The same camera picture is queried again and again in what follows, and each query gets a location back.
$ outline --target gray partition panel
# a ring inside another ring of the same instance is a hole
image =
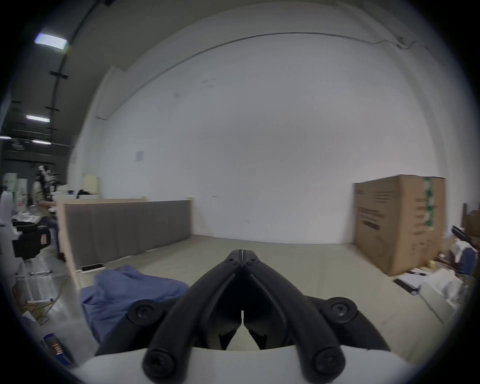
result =
[[[143,203],[121,203],[114,212],[115,229],[119,248],[118,257],[142,253],[139,246],[137,230],[140,226],[140,205]]]
[[[65,217],[70,246],[77,267],[97,264],[90,210],[84,205],[66,204]]]
[[[190,200],[65,204],[77,267],[106,263],[188,238]]]
[[[114,204],[90,204],[93,240],[98,261],[106,263],[119,258],[115,230]]]

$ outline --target blue cloth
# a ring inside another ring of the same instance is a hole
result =
[[[137,300],[162,301],[187,290],[181,281],[144,275],[125,265],[96,275],[94,284],[80,291],[80,303],[93,336],[101,343]]]
[[[463,275],[472,276],[477,264],[477,255],[473,248],[467,247],[463,250],[460,261],[456,266],[456,272]]]

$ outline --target green tape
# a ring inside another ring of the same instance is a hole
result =
[[[433,191],[432,179],[425,177],[425,225],[433,231]]]

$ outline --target concrete floor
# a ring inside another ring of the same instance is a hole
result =
[[[188,240],[107,264],[129,264],[140,272],[173,278],[192,285],[234,249],[250,249],[292,282],[302,293],[327,299],[353,300],[373,323],[394,353],[408,362],[422,363],[435,351],[447,328],[419,296],[392,282],[349,244],[274,244],[192,236]],[[86,287],[96,273],[79,275]],[[228,349],[257,349],[241,327]]]

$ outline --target ceiling light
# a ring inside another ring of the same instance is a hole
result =
[[[47,119],[46,117],[32,116],[32,115],[27,115],[26,117],[29,120],[36,120],[36,121],[43,121],[45,123],[50,123],[50,119]]]
[[[46,145],[52,145],[50,141],[45,141],[45,140],[32,140],[33,143],[37,144],[46,144]]]
[[[65,45],[67,44],[67,40],[62,39],[61,37],[47,35],[46,33],[39,33],[35,38],[35,43],[64,49]]]

